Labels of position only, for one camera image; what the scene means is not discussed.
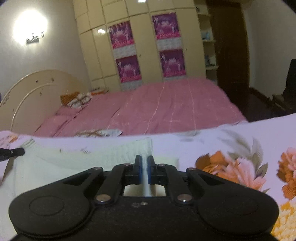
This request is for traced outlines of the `cream rounded headboard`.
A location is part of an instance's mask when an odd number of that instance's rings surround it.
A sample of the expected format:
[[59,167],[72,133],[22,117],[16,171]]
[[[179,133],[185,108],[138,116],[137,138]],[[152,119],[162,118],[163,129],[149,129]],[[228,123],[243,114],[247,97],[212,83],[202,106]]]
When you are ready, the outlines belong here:
[[89,88],[60,70],[42,70],[19,80],[1,102],[1,130],[33,134],[61,106],[60,96]]

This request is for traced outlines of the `cream corner shelf unit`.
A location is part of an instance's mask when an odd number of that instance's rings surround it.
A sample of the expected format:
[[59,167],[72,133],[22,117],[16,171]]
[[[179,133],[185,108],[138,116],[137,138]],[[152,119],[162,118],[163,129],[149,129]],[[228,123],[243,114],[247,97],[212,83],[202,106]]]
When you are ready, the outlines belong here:
[[209,13],[209,8],[206,4],[206,1],[194,1],[194,4],[199,19],[201,38],[204,48],[206,77],[215,85],[218,85],[217,70],[219,65],[216,61],[216,40],[214,38],[211,26],[211,14]]

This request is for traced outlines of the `cream wardrobe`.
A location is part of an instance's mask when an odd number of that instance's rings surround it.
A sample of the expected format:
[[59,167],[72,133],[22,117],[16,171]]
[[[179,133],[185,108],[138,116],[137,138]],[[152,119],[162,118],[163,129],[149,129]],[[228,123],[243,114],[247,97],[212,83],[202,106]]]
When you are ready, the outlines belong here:
[[74,1],[75,20],[92,88],[121,91],[108,27],[130,21],[142,84],[164,80],[153,15],[174,12],[182,39],[186,76],[205,77],[200,24],[193,1]]

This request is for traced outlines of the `magenta poster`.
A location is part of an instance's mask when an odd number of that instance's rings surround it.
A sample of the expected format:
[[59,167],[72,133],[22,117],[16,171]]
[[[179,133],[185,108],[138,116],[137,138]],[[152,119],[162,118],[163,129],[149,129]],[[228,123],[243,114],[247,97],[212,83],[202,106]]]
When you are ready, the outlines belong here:
[[142,75],[136,55],[116,59],[122,91],[135,90],[142,85]]
[[115,59],[135,56],[137,54],[130,21],[109,26],[108,32]]
[[176,13],[153,15],[152,22],[159,51],[182,48],[182,39]]
[[159,52],[164,80],[186,76],[185,60],[182,49]]

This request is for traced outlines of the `floral lilac bed sheet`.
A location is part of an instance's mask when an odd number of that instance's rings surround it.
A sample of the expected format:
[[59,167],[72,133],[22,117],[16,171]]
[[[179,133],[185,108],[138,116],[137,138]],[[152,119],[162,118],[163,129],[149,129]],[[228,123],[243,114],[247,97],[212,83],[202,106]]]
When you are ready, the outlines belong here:
[[[199,131],[127,136],[112,139],[119,142],[151,138],[156,163],[174,165],[185,171],[196,167],[205,172],[264,192],[275,199],[280,216],[273,228],[279,240],[295,240],[295,115],[253,123],[223,125]],[[68,151],[94,149],[94,138],[40,138],[1,132],[1,147],[14,149],[34,139],[50,148]],[[1,164],[1,186],[14,159]],[[12,200],[4,197],[1,187],[1,240],[16,234],[8,215]]]

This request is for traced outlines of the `pink checked bedspread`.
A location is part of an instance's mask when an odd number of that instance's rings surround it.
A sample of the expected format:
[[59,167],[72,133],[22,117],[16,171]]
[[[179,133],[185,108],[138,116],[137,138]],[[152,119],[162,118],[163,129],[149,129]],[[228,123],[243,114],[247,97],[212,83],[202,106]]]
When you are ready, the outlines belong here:
[[38,137],[72,137],[118,129],[124,136],[175,133],[245,121],[225,92],[208,79],[189,78],[96,95],[82,108],[65,106],[35,131]]

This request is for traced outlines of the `lower left magenta poster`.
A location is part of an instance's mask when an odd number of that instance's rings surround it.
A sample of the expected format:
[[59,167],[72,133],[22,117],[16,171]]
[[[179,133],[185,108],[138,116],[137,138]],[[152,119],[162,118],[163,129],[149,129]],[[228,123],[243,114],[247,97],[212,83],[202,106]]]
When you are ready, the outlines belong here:
[[135,90],[142,85],[142,75],[136,55],[116,59],[122,91]]

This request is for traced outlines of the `orange white patterned pillow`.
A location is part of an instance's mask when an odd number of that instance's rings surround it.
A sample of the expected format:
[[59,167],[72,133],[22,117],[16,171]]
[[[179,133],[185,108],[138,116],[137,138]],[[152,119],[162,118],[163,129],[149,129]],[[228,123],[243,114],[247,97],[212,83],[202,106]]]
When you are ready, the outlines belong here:
[[72,94],[65,94],[60,96],[62,106],[68,108],[82,108],[88,104],[91,99],[96,95],[106,94],[107,89],[99,89],[87,93],[74,92]]

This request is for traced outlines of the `upper left magenta poster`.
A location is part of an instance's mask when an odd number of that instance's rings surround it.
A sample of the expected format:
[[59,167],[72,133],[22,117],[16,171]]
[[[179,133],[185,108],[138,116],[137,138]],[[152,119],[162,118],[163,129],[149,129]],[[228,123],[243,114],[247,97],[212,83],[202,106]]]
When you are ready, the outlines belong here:
[[108,32],[115,59],[135,56],[137,54],[130,21],[109,26]]

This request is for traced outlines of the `wall lamp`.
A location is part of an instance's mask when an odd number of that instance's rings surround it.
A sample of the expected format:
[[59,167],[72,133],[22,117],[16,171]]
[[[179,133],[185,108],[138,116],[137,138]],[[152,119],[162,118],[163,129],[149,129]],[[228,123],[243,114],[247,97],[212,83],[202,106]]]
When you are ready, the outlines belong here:
[[32,33],[26,37],[26,44],[38,43],[44,37],[44,32]]

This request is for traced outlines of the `upper right magenta poster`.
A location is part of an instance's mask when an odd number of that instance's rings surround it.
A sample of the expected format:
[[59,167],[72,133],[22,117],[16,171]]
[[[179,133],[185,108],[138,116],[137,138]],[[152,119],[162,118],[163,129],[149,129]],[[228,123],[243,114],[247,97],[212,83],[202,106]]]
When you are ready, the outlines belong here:
[[176,13],[153,15],[152,22],[159,51],[182,48],[182,39]]

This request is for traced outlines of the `lower right magenta poster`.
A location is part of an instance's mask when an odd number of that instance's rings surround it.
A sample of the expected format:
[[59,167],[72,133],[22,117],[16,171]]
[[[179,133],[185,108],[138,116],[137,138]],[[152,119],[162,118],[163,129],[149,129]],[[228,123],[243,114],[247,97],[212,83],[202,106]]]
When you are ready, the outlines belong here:
[[164,80],[186,76],[185,60],[182,49],[159,52]]

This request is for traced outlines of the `dark wooden door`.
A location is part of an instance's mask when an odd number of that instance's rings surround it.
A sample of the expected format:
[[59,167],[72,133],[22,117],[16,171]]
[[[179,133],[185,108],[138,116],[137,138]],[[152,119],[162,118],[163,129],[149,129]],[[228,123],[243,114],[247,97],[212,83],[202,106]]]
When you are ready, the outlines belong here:
[[218,86],[245,114],[248,106],[249,58],[241,4],[232,1],[206,1],[216,40]]

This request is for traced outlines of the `pale green small cloth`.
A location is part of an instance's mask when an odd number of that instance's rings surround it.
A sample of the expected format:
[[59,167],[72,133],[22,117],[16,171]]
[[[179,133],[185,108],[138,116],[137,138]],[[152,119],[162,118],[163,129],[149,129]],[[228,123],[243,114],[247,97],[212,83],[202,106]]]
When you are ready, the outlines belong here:
[[153,153],[151,138],[119,142],[112,139],[92,139],[94,149],[88,148],[68,151],[62,147],[50,148],[34,139],[22,144],[25,154],[13,161],[12,168],[2,184],[4,197],[13,200],[18,195],[50,184],[93,167],[102,167],[110,171],[114,166],[133,163],[136,155],[147,163],[147,157]]

